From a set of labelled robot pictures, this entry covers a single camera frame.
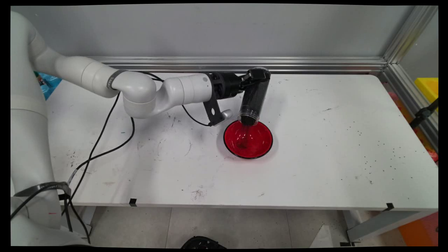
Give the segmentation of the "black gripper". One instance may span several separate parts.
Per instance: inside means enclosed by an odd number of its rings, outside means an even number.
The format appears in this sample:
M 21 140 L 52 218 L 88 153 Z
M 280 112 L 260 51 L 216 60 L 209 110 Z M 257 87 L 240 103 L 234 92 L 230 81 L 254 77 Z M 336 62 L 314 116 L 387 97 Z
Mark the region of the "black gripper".
M 211 100 L 232 98 L 243 92 L 242 89 L 254 84 L 269 82 L 271 73 L 264 68 L 253 68 L 245 75 L 237 76 L 232 72 L 210 73 L 212 86 Z

